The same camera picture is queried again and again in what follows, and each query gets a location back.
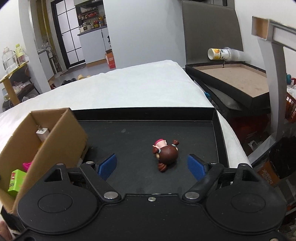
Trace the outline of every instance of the gray headboard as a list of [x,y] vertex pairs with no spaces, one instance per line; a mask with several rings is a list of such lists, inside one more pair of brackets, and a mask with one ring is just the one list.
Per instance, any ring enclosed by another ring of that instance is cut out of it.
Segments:
[[194,1],[182,1],[187,64],[211,62],[209,48],[230,47],[243,51],[234,9]]

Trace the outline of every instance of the white bedsheet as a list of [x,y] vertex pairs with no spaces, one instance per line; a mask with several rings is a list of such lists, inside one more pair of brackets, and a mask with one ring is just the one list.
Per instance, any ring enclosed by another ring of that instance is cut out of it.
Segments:
[[[117,69],[79,80],[29,99],[0,115],[0,151],[32,110],[116,107],[213,107],[203,91],[173,61]],[[229,166],[249,163],[236,135],[219,114]]]

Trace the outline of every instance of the black door frame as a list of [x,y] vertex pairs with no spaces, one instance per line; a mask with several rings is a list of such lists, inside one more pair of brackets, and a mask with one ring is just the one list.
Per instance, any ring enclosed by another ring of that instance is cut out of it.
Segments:
[[85,60],[79,61],[78,56],[77,56],[78,62],[73,63],[73,64],[70,64],[70,62],[69,62],[68,55],[67,55],[66,48],[65,48],[65,44],[64,44],[64,40],[63,40],[63,36],[62,36],[62,33],[61,33],[61,28],[59,26],[58,15],[57,15],[56,4],[61,2],[61,1],[63,1],[63,0],[54,0],[54,1],[51,2],[52,16],[53,16],[54,28],[55,28],[56,33],[57,33],[57,40],[59,41],[59,46],[60,46],[60,49],[61,49],[61,52],[62,52],[62,56],[63,56],[64,62],[65,62],[66,68],[69,69],[69,68],[71,68],[71,67],[73,67],[75,65],[85,63]]

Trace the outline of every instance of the blue gripper pad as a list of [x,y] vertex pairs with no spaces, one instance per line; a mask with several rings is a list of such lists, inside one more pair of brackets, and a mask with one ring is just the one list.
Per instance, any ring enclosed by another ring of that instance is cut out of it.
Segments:
[[189,171],[191,171],[196,180],[199,181],[206,175],[204,165],[196,160],[193,156],[188,156],[187,165]]
[[101,176],[101,178],[103,178],[106,181],[107,178],[115,170],[116,165],[117,165],[117,158],[116,158],[116,155],[113,154],[110,158],[108,158],[102,164],[100,164],[98,174]]

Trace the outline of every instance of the toy figure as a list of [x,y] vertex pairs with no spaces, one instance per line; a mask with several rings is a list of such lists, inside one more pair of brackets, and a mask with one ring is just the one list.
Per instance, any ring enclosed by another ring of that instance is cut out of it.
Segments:
[[174,163],[178,157],[178,148],[176,147],[179,144],[177,140],[173,140],[173,144],[168,145],[166,140],[159,139],[153,145],[153,154],[156,155],[156,158],[159,161],[158,170],[165,172],[167,165]]

